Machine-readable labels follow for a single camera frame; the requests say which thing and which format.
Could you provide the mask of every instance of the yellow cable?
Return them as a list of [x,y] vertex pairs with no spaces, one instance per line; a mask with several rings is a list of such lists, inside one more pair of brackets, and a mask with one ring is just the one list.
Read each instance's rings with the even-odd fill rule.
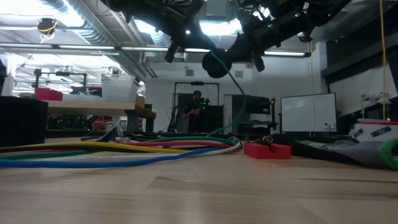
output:
[[57,23],[55,23],[54,26],[52,26],[51,28],[45,29],[45,30],[41,30],[39,29],[39,22],[36,23],[36,28],[38,31],[42,31],[42,32],[47,32],[47,31],[51,31],[52,29],[54,29],[57,26]]
[[381,44],[383,47],[383,120],[386,120],[386,42],[384,40],[384,16],[383,16],[383,1],[380,3],[380,23],[381,23]]
[[137,150],[142,152],[162,152],[162,153],[184,153],[187,150],[181,149],[162,149],[158,147],[144,147],[144,146],[131,146],[127,144],[117,144],[108,142],[61,142],[61,143],[48,143],[48,144],[34,144],[28,146],[15,146],[9,148],[21,148],[21,147],[40,147],[40,146],[95,146],[95,147],[112,147],[117,149]]

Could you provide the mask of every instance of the yellow rope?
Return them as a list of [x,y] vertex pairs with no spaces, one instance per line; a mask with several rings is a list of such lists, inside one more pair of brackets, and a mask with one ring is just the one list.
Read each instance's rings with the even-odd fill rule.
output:
[[381,44],[383,47],[383,120],[386,120],[386,41],[384,40],[384,16],[383,16],[383,1],[380,3],[380,23],[381,23]]

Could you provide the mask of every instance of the white box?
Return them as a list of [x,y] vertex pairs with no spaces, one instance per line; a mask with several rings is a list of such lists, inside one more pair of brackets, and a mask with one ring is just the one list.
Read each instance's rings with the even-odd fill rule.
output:
[[104,76],[102,98],[110,103],[135,103],[138,87],[132,76]]

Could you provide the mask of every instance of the whiteboard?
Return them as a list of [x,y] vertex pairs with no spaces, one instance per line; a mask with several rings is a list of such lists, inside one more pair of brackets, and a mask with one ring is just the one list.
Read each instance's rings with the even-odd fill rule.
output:
[[280,103],[282,131],[337,131],[334,93],[286,97]]

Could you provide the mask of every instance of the gray fabric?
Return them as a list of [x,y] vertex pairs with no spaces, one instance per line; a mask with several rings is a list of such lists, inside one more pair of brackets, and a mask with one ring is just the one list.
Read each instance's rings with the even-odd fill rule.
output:
[[333,144],[325,144],[311,141],[299,141],[326,151],[336,152],[355,159],[358,162],[370,166],[385,167],[386,163],[381,157],[381,148],[384,144],[382,141],[368,141],[361,143],[354,143],[351,141],[337,141]]

